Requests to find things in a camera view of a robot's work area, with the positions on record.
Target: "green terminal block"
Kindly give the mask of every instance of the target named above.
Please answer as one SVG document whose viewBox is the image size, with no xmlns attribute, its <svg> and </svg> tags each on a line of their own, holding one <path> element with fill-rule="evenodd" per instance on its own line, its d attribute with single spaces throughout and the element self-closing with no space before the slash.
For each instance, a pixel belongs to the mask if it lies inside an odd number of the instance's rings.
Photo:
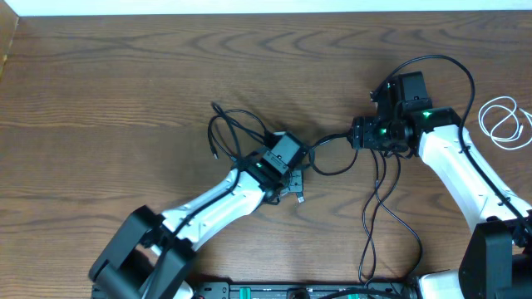
<svg viewBox="0 0 532 299">
<path fill-rule="evenodd" d="M 251 299 L 251 289 L 249 287 L 240 288 L 240 299 Z"/>
</svg>

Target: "wooden table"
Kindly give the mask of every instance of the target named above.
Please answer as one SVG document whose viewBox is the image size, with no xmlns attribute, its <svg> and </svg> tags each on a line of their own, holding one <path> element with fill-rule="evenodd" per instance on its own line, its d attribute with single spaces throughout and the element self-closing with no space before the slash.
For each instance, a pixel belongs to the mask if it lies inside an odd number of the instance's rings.
<svg viewBox="0 0 532 299">
<path fill-rule="evenodd" d="M 529 12 L 23 18 L 0 84 L 0 297 L 88 298 L 88 269 L 129 213 L 143 204 L 160 212 L 217 184 L 229 160 L 209 151 L 212 100 L 310 144 L 373 115 L 368 92 L 425 54 L 453 56 L 474 74 L 467 128 L 501 178 L 532 199 L 532 147 L 498 149 L 476 120 L 483 102 L 505 94 L 532 110 L 531 37 Z M 416 70 L 435 106 L 463 113 L 469 86 L 458 68 L 406 69 Z M 334 141 L 318 164 L 338 169 L 352 155 Z M 304 204 L 290 196 L 232 223 L 195 269 L 234 281 L 355 282 L 374 172 L 367 151 L 346 174 L 307 172 Z M 387 206 L 423 241 L 418 273 L 459 266 L 469 229 L 419 159 L 403 162 Z M 377 217 L 377 275 L 398 277 L 415 240 Z"/>
</svg>

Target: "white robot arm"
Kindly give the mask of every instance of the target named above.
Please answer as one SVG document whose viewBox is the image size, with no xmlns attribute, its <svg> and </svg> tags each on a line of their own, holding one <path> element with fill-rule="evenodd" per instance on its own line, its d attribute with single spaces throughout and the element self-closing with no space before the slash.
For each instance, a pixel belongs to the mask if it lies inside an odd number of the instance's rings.
<svg viewBox="0 0 532 299">
<path fill-rule="evenodd" d="M 532 206 L 518 198 L 500 179 L 473 145 L 466 129 L 464 129 L 464 141 L 470 147 L 469 151 L 475 161 L 491 181 L 510 198 L 510 202 L 521 215 L 527 217 Z M 446 125 L 434 128 L 432 132 L 423 133 L 419 155 L 447 187 L 464 214 L 471 233 L 477 224 L 485 223 L 489 218 L 498 218 L 502 221 L 515 219 L 515 215 L 502 204 L 462 153 L 458 142 L 458 126 Z M 419 287 L 422 298 L 464 298 L 458 270 L 422 276 L 419 279 Z"/>
<path fill-rule="evenodd" d="M 289 133 L 272 138 L 271 149 L 246 157 L 198 198 L 159 215 L 146 206 L 137 209 L 98 257 L 89 278 L 112 298 L 190 299 L 193 291 L 185 278 L 195 252 L 261 203 L 278 203 L 281 190 L 291 192 L 293 172 L 308 148 Z M 138 245 L 160 255 L 155 268 Z"/>
</svg>

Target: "white wall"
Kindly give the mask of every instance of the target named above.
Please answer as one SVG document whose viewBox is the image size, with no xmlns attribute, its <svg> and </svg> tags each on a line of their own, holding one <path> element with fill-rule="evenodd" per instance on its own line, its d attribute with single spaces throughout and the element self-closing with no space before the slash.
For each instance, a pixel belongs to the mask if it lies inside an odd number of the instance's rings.
<svg viewBox="0 0 532 299">
<path fill-rule="evenodd" d="M 5 0 L 21 17 L 532 9 L 532 0 Z"/>
</svg>

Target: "coiled white cable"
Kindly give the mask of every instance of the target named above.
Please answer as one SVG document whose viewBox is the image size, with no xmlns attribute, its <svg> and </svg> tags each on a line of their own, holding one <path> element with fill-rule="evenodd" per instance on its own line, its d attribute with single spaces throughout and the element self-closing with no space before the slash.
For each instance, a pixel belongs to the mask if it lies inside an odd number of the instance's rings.
<svg viewBox="0 0 532 299">
<path fill-rule="evenodd" d="M 510 108 L 505 107 L 503 105 L 490 105 L 487 108 L 485 108 L 487 105 L 491 104 L 492 102 L 494 102 L 496 100 L 503 100 L 503 99 L 511 100 L 514 103 L 514 108 L 511 110 Z M 497 125 L 495 125 L 490 131 L 488 131 L 486 129 L 485 125 L 484 125 L 484 117 L 488 113 L 488 111 L 493 109 L 493 108 L 504 109 L 504 110 L 508 111 L 508 115 L 505 118 L 503 118 L 501 121 L 499 121 L 497 123 Z M 491 138 L 491 140 L 493 141 L 493 143 L 495 143 L 495 145 L 499 146 L 501 149 L 504 149 L 504 150 L 517 150 L 517 149 L 520 149 L 522 147 L 525 147 L 530 142 L 532 142 L 532 138 L 530 138 L 530 140 L 528 140 L 526 143 L 524 143 L 522 145 L 515 146 L 515 147 L 511 147 L 511 148 L 501 145 L 502 143 L 516 141 L 516 140 L 518 140 L 521 137 L 521 133 L 523 132 L 523 125 L 519 123 L 519 120 L 517 119 L 517 115 L 515 115 L 515 112 L 517 110 L 523 112 L 523 114 L 525 115 L 526 119 L 530 123 L 530 128 L 532 128 L 532 115 L 530 113 L 526 112 L 525 110 L 519 108 L 517 106 L 517 102 L 515 102 L 514 98 L 512 98 L 511 96 L 499 96 L 499 97 L 496 97 L 493 100 L 490 100 L 487 103 L 485 103 L 479 110 L 479 125 L 480 125 L 480 128 L 482 129 L 482 132 L 484 132 L 484 134 L 488 135 Z M 493 132 L 499 127 L 499 125 L 502 125 L 510 117 L 513 117 L 514 120 L 515 120 L 515 132 L 514 132 L 514 134 L 512 136 L 510 136 L 510 137 L 499 137 L 499 136 L 493 135 Z"/>
</svg>

